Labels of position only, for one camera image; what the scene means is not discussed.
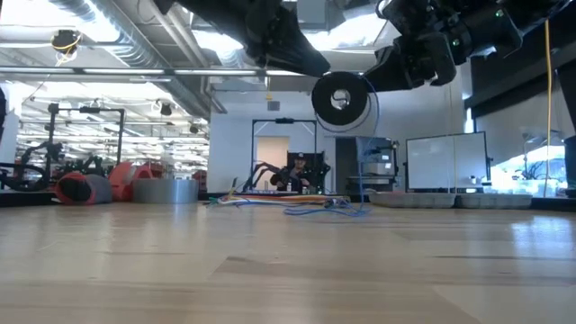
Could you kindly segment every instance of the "wooden floor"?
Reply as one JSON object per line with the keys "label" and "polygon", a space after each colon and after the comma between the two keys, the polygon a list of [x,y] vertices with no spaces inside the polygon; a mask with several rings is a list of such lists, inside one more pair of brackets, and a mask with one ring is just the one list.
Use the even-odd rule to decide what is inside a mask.
{"label": "wooden floor", "polygon": [[573,324],[574,216],[0,209],[0,322]]}

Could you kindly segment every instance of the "vent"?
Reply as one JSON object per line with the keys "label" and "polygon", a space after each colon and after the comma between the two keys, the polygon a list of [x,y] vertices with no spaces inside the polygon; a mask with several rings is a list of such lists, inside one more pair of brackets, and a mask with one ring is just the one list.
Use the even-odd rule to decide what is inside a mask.
{"label": "vent", "polygon": [[269,101],[268,102],[269,112],[280,112],[280,102],[279,101]]}

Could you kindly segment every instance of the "person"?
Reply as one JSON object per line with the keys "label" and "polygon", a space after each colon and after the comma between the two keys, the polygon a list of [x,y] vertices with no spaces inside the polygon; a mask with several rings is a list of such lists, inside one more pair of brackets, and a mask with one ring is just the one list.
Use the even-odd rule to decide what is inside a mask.
{"label": "person", "polygon": [[[290,187],[292,192],[302,193],[304,187],[310,186],[308,179],[310,170],[306,167],[306,158],[304,153],[298,153],[294,159],[294,165],[288,167],[290,170]],[[272,175],[270,183],[276,185],[278,191],[288,191],[288,184],[282,182],[280,175]]]}

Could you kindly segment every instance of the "whiteboard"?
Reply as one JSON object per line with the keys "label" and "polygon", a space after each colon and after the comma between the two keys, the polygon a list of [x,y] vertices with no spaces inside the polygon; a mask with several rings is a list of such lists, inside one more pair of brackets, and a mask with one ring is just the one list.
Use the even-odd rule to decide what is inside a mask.
{"label": "whiteboard", "polygon": [[477,132],[408,139],[408,189],[453,188],[455,184],[458,188],[482,187],[487,176],[485,135]]}

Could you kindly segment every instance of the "silver cylinder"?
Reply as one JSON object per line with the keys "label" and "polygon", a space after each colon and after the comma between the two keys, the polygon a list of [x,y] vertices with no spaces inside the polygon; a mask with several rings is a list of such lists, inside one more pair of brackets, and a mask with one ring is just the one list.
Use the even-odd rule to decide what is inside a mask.
{"label": "silver cylinder", "polygon": [[136,179],[133,185],[135,203],[196,203],[198,201],[196,180]]}

